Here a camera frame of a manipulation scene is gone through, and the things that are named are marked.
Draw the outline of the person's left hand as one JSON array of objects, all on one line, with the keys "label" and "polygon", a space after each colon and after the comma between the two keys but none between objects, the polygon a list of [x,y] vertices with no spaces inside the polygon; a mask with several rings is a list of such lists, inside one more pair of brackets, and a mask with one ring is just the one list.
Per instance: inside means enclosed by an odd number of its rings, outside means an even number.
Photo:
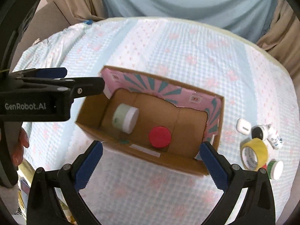
[{"label": "person's left hand", "polygon": [[17,167],[22,163],[25,148],[29,148],[29,138],[26,131],[23,128],[21,128],[18,137],[18,142],[13,148],[13,153],[11,157],[14,166]]}]

